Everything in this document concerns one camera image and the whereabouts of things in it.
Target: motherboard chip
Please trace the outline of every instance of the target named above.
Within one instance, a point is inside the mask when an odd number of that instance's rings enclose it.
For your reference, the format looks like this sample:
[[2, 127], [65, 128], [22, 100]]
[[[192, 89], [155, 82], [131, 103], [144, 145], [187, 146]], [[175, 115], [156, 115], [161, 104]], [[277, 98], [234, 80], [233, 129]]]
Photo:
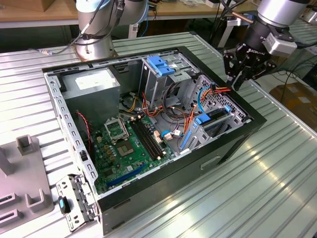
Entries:
[[131, 154], [134, 152], [134, 149], [131, 145], [131, 143], [126, 140], [126, 141], [121, 141], [115, 145], [117, 150], [119, 151], [119, 154], [121, 157], [126, 156], [128, 154]]
[[105, 175], [106, 177], [108, 177], [108, 176], [110, 176], [110, 175], [112, 175], [112, 174], [113, 174], [112, 169], [106, 170], [106, 171], [104, 172], [104, 175]]

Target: white connector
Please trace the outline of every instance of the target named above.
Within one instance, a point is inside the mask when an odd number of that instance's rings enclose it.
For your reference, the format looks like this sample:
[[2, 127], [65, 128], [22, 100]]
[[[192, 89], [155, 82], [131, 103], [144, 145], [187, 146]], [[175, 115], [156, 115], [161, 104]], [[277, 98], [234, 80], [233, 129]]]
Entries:
[[167, 134], [164, 135], [164, 138], [165, 138], [165, 140], [172, 140], [173, 136], [172, 136], [171, 133], [167, 133]]

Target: metal bracket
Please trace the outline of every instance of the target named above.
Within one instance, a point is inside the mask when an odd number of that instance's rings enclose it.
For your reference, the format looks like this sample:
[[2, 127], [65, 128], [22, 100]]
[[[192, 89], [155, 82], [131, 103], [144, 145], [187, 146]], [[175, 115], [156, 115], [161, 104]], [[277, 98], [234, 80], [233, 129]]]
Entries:
[[68, 175], [56, 184], [58, 194], [67, 199], [70, 212], [66, 221], [71, 232], [98, 215], [93, 193], [82, 175]]

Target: table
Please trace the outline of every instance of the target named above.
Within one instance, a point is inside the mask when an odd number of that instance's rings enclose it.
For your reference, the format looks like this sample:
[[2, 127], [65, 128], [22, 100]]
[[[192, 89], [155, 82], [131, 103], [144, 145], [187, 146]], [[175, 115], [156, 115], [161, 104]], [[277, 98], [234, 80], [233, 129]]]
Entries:
[[[238, 12], [256, 10], [252, 3], [245, 3], [237, 7]], [[211, 18], [215, 17], [217, 8], [200, 4], [196, 7], [186, 6], [181, 2], [160, 2], [157, 6], [157, 20]], [[148, 20], [154, 19], [154, 13], [149, 11]], [[73, 0], [55, 0], [45, 11], [37, 12], [6, 6], [0, 10], [0, 28], [36, 27], [77, 25], [77, 10]]]
[[[222, 56], [188, 32], [114, 41], [119, 55], [186, 46], [225, 79]], [[47, 57], [37, 52], [0, 54], [0, 144], [36, 135], [53, 194], [55, 183], [76, 172], [55, 118], [41, 68], [77, 62], [72, 49]], [[238, 92], [266, 119], [231, 159], [146, 213], [127, 221], [109, 238], [125, 237], [306, 237], [317, 231], [317, 134], [256, 83]], [[1, 238], [102, 237], [97, 222], [70, 234], [58, 205], [43, 217]]]

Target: cardboard box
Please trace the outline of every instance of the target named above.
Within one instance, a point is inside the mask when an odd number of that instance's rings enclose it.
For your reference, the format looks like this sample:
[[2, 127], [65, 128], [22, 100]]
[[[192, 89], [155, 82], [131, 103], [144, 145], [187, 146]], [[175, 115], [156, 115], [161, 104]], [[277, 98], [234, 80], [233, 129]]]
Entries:
[[[284, 85], [279, 85], [270, 91], [278, 101], [281, 100]], [[310, 128], [317, 131], [317, 92], [301, 83], [287, 84], [282, 104], [294, 113]]]
[[46, 11], [54, 1], [55, 0], [0, 0], [0, 4], [34, 11]]

